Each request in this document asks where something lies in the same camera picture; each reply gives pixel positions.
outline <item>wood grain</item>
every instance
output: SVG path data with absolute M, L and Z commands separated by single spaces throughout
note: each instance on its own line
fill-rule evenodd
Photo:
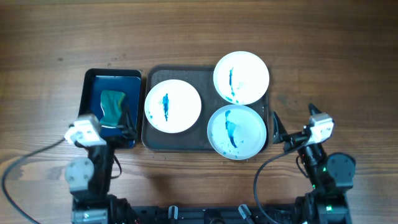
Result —
M 398 223 L 397 9 L 359 1 L 0 6 L 0 172 L 63 136 L 90 68 L 146 75 L 158 64 L 215 65 L 247 50 L 269 67 L 271 108 L 288 131 L 307 122 L 309 102 L 334 117 L 324 148 L 356 158 L 348 193 L 354 223 Z M 124 173 L 110 193 L 132 205 L 254 205 L 254 174 L 281 149 L 233 162 L 138 144 L 116 153 Z M 69 223 L 72 197 L 63 172 L 81 156 L 62 144 L 18 166 L 7 186 L 40 222 Z M 266 168 L 259 186 L 261 200 L 273 203 L 311 190 L 293 155 Z M 0 211 L 0 223 L 26 223 L 3 195 Z

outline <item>tray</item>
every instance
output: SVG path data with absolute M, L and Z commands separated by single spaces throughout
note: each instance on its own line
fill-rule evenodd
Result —
M 103 90 L 122 91 L 126 94 L 122 105 L 129 105 L 131 118 L 139 133 L 142 108 L 139 104 L 142 91 L 141 72 L 138 70 L 119 70 L 92 68 L 85 74 L 83 91 L 80 100 L 79 115 L 93 113 L 98 120 L 104 115 L 101 109 L 101 92 Z M 101 137 L 121 134 L 116 128 L 102 128 Z M 130 141 L 129 147 L 133 147 L 136 141 Z
M 196 123 L 186 131 L 177 134 L 167 134 L 155 129 L 143 115 L 142 143 L 153 151 L 186 151 L 215 152 L 207 138 L 207 124 L 213 113 L 225 105 L 230 105 L 217 93 L 213 84 L 214 66 L 171 66 L 159 65 L 153 68 L 147 76 L 146 95 L 156 84 L 170 79 L 178 79 L 191 84 L 199 93 L 202 102 L 201 113 Z M 267 93 L 257 102 L 247 105 L 259 113 L 267 128 L 269 142 L 269 107 Z

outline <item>sponge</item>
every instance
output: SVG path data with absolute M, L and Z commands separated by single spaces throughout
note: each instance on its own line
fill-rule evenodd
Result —
M 99 121 L 103 126 L 116 127 L 122 115 L 121 105 L 126 94 L 119 91 L 104 90 L 101 92 L 101 107 L 104 116 Z

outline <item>teal smudge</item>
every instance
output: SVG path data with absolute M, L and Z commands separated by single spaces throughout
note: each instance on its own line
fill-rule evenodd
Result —
M 235 131 L 235 128 L 236 128 L 236 124 L 234 124 L 234 123 L 232 123 L 232 122 L 230 122 L 230 121 L 228 121 L 228 115 L 231 113 L 231 111 L 230 110 L 228 110 L 228 111 L 226 111 L 225 112 L 225 129 L 227 130 L 227 132 L 228 132 L 228 137 L 229 137 L 229 140 L 231 141 L 231 144 L 235 147 L 235 148 L 237 148 L 237 146 L 236 146 L 236 144 L 235 144 L 235 141 L 234 141 L 234 131 Z
M 163 96 L 163 110 L 164 110 L 164 117 L 167 118 L 169 117 L 169 94 L 166 93 L 165 96 Z
M 234 88 L 232 87 L 232 71 L 233 70 L 234 70 L 234 68 L 232 68 L 229 71 L 229 85 L 231 86 L 231 94 L 232 94 L 232 96 L 235 96 Z

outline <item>round disc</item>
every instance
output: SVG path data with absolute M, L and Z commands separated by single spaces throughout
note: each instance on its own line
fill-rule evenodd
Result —
M 145 115 L 153 127 L 179 133 L 191 127 L 200 115 L 201 100 L 191 84 L 166 80 L 157 84 L 145 99 Z
M 267 91 L 269 73 L 265 63 L 250 52 L 232 52 L 218 63 L 214 86 L 222 98 L 236 105 L 256 102 Z
M 210 118 L 207 136 L 211 146 L 228 159 L 248 159 L 256 155 L 267 139 L 260 115 L 247 106 L 227 105 Z

